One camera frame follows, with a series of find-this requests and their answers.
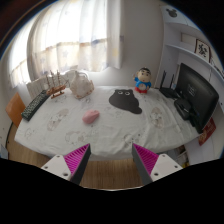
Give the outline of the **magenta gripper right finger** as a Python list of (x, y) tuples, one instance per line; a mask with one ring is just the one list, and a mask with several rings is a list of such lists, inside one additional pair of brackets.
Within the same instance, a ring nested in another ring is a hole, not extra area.
[(132, 156), (144, 185), (182, 169), (167, 154), (158, 155), (137, 144), (132, 144)]

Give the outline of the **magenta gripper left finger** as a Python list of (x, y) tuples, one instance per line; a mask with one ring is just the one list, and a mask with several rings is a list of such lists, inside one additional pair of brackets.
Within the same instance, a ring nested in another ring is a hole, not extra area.
[(86, 144), (67, 155), (55, 155), (42, 166), (42, 169), (79, 185), (90, 155), (91, 147)]

